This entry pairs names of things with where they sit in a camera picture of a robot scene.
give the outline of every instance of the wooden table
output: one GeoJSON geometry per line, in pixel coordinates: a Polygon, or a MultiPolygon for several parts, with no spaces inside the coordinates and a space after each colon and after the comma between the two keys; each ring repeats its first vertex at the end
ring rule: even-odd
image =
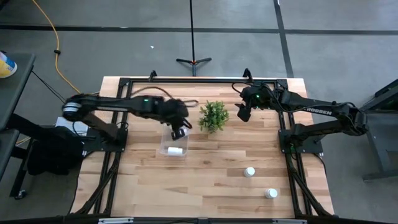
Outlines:
{"type": "MultiPolygon", "coordinates": [[[[303,79],[287,80],[290,91],[307,96],[303,79]]],[[[104,77],[100,95],[116,96],[118,83],[119,77],[104,77]]],[[[157,152],[162,137],[160,123],[130,114],[129,137],[119,167],[112,216],[294,217],[285,157],[277,140],[280,126],[275,111],[253,110],[250,121],[242,122],[236,116],[238,108],[234,105],[241,99],[227,83],[135,83],[133,91],[145,86],[159,86],[175,98],[198,100],[200,106],[206,100],[223,101],[230,119],[224,131],[207,134],[197,125],[200,107],[189,108],[189,120],[193,124],[189,151],[185,158],[176,158],[157,152]],[[254,177],[243,176],[246,167],[256,169],[254,177]],[[279,196],[266,199],[264,191],[268,188],[277,189],[279,196]]],[[[159,90],[147,90],[143,94],[164,95],[159,90]]],[[[96,114],[106,122],[111,121],[110,112],[97,111],[96,114]]],[[[313,123],[310,113],[298,112],[294,116],[296,123],[313,123]]],[[[96,152],[83,161],[72,212],[78,210],[97,187],[103,156],[103,152],[96,152]]],[[[333,213],[321,162],[314,155],[303,154],[303,164],[309,189],[324,208],[333,213]]],[[[300,190],[298,196],[304,211],[300,190]]]]}

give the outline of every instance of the tripod stand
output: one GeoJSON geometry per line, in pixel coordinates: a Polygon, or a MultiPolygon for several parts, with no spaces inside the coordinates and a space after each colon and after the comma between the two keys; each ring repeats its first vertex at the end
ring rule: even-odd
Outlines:
{"type": "Polygon", "coordinates": [[[193,40],[193,16],[192,16],[192,0],[189,0],[189,7],[190,7],[190,14],[191,14],[191,38],[192,38],[192,60],[185,60],[177,58],[176,61],[178,62],[185,62],[192,66],[192,76],[197,75],[197,65],[200,62],[209,62],[211,58],[204,58],[200,60],[195,60],[195,41],[193,40]]]}

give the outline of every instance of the green plant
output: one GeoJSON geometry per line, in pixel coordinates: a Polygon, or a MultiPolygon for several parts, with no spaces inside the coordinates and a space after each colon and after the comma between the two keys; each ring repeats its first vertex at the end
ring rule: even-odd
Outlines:
{"type": "Polygon", "coordinates": [[[200,107],[203,117],[199,119],[200,131],[207,129],[209,133],[214,133],[218,129],[223,131],[223,126],[229,118],[228,111],[224,109],[223,102],[207,101],[206,108],[200,107]]]}

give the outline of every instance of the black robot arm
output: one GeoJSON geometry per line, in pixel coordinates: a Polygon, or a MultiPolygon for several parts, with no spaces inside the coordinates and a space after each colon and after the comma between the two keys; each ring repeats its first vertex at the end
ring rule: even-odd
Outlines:
{"type": "Polygon", "coordinates": [[[340,132],[360,136],[368,130],[366,114],[352,103],[308,99],[288,91],[282,86],[271,90],[267,84],[261,82],[249,85],[240,92],[244,103],[236,105],[239,107],[238,116],[245,122],[249,120],[252,108],[288,113],[306,111],[336,118],[334,121],[308,126],[295,124],[291,130],[281,130],[280,133],[283,132],[282,143],[288,145],[288,152],[294,152],[294,149],[302,147],[308,138],[311,138],[312,141],[319,141],[326,134],[340,132]]]}
{"type": "Polygon", "coordinates": [[[62,110],[65,119],[81,121],[111,141],[117,140],[118,127],[115,124],[105,123],[91,113],[92,111],[129,112],[141,118],[166,123],[172,127],[173,140],[184,137],[185,132],[182,127],[192,128],[186,119],[188,110],[185,103],[174,98],[165,101],[162,96],[135,96],[119,99],[80,94],[67,99],[62,110]]]}

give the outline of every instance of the concrete floor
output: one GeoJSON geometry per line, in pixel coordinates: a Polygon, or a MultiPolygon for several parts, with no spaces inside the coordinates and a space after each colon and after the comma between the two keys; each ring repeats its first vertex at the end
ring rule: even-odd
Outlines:
{"type": "MultiPolygon", "coordinates": [[[[40,0],[57,25],[189,27],[183,0],[40,0]]],[[[397,30],[394,0],[280,0],[286,29],[397,30]]],[[[195,26],[276,29],[272,0],[194,1],[195,26]]],[[[0,11],[0,23],[46,24],[29,0],[13,0],[0,11]]],[[[190,35],[178,32],[59,32],[60,68],[81,91],[98,91],[105,75],[190,76],[175,58],[190,59],[190,35]]],[[[0,49],[37,55],[34,70],[64,97],[74,94],[56,74],[55,37],[49,31],[0,30],[0,49]]],[[[198,76],[286,77],[279,34],[197,33],[197,58],[213,57],[198,76]]],[[[294,76],[304,78],[309,97],[352,101],[361,106],[398,75],[396,35],[287,35],[294,76]]],[[[38,124],[52,124],[61,102],[31,76],[17,112],[38,124]]],[[[314,116],[316,123],[326,121],[314,116]]],[[[327,136],[323,141],[335,213],[341,217],[398,222],[398,179],[364,183],[376,172],[365,136],[327,136]]],[[[29,196],[15,201],[8,192],[19,164],[11,160],[0,182],[0,219],[66,214],[73,201],[78,169],[69,176],[28,176],[29,196]]]]}

